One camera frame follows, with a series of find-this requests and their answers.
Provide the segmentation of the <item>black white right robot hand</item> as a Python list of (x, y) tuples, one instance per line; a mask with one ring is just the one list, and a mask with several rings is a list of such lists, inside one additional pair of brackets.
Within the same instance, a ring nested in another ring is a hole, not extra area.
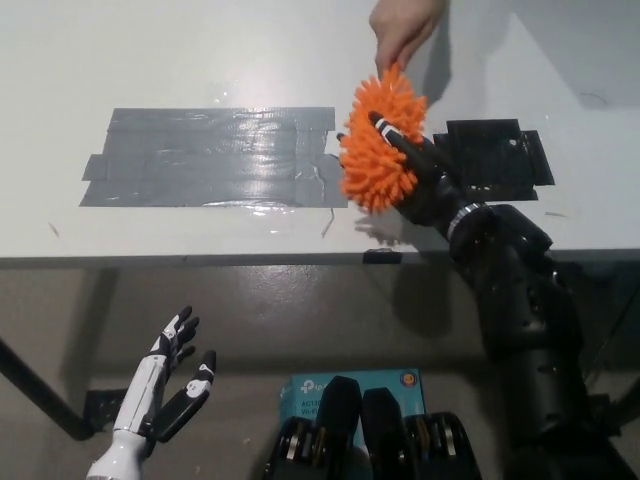
[(432, 141), (419, 135), (416, 141), (376, 111), (368, 114), (380, 137), (405, 155), (403, 169), (417, 178), (417, 184), (396, 209), (411, 223), (435, 228), (447, 241), (471, 224), (484, 224), (490, 209), (471, 202), (464, 193), (460, 174)]

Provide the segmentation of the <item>bare person hand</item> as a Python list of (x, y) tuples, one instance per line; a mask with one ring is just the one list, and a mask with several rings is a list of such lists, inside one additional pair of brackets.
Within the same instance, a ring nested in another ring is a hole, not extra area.
[(416, 51), (431, 37), (445, 12), (444, 0), (380, 0), (369, 24), (377, 41), (375, 65), (379, 77), (396, 65), (406, 69)]

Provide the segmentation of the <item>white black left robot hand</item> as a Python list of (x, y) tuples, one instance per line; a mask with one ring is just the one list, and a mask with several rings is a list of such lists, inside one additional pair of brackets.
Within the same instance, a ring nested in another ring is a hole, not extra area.
[(111, 445), (90, 467), (88, 479), (140, 479), (155, 445), (170, 441), (202, 408), (214, 383), (216, 352), (208, 350), (193, 377), (168, 402), (164, 391), (171, 374), (192, 355), (189, 344), (199, 319), (192, 308), (176, 314), (141, 359), (112, 430)]

